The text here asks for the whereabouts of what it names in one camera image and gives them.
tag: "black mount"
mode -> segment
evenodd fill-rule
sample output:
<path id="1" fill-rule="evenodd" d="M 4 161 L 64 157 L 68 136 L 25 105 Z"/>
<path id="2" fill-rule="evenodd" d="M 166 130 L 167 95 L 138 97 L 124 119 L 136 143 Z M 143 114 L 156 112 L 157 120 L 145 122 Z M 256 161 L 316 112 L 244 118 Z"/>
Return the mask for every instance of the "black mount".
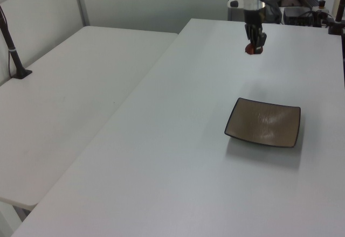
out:
<path id="1" fill-rule="evenodd" d="M 7 21 L 5 18 L 5 15 L 0 7 L 0 29 L 2 32 L 2 35 L 4 36 L 4 39 L 6 41 L 7 47 L 10 51 L 10 54 L 12 56 L 12 59 L 15 63 L 16 69 L 17 69 L 17 73 L 13 76 L 13 78 L 16 79 L 23 79 L 25 77 L 27 77 L 29 74 L 32 73 L 31 70 L 26 70 L 23 65 L 22 62 L 20 61 L 19 55 L 17 53 L 16 47 L 13 43 L 11 34 L 9 32 L 9 28 L 7 25 Z"/>
<path id="2" fill-rule="evenodd" d="M 345 21 L 342 20 L 345 9 L 345 0 L 340 0 L 338 6 L 338 12 L 336 13 L 335 20 L 327 18 L 328 34 L 341 35 L 342 30 L 345 28 Z"/>

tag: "cable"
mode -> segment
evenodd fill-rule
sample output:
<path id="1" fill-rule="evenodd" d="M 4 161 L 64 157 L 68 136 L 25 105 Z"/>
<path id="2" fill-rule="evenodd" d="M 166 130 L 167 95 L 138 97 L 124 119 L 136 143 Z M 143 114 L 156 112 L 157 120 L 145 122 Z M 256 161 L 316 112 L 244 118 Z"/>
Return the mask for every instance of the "cable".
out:
<path id="1" fill-rule="evenodd" d="M 9 51 L 9 76 L 10 76 L 10 78 L 12 78 L 11 69 L 10 69 L 10 51 Z"/>
<path id="2" fill-rule="evenodd" d="M 4 17 L 4 20 L 5 20 L 5 24 L 6 24 L 6 26 L 8 25 L 7 24 L 7 19 L 6 19 L 6 15 L 5 15 L 5 13 L 4 13 L 4 11 L 2 10 L 2 8 L 1 8 L 1 5 L 0 5 L 0 12 L 1 12 L 1 15 L 2 15 L 2 17 Z M 9 69 L 9 76 L 10 76 L 10 78 L 12 78 L 12 75 L 11 75 L 11 68 L 10 68 L 10 51 L 8 50 L 8 52 L 9 52 L 9 58 L 8 58 L 8 69 Z"/>
<path id="3" fill-rule="evenodd" d="M 0 12 L 1 12 L 2 16 L 4 17 L 5 23 L 7 25 L 6 15 L 5 15 L 4 11 L 2 10 L 1 5 L 0 5 Z"/>

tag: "brown plate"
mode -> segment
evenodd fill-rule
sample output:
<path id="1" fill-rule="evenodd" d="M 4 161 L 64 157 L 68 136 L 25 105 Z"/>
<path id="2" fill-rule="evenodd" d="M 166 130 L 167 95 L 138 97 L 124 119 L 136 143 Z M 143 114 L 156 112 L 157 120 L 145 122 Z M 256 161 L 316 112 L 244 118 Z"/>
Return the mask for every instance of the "brown plate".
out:
<path id="1" fill-rule="evenodd" d="M 301 108 L 239 98 L 225 134 L 272 147 L 294 147 L 300 128 Z"/>

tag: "white tabletop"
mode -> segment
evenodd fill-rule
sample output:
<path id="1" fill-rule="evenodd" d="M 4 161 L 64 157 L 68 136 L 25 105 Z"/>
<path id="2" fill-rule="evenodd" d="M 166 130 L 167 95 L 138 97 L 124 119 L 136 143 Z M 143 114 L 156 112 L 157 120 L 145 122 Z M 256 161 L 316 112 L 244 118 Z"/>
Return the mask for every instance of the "white tabletop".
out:
<path id="1" fill-rule="evenodd" d="M 14 237 L 342 236 L 341 39 L 263 27 L 190 21 Z M 296 147 L 226 136 L 239 97 L 300 106 Z"/>
<path id="2" fill-rule="evenodd" d="M 0 201 L 32 209 L 176 38 L 85 27 L 0 87 Z"/>

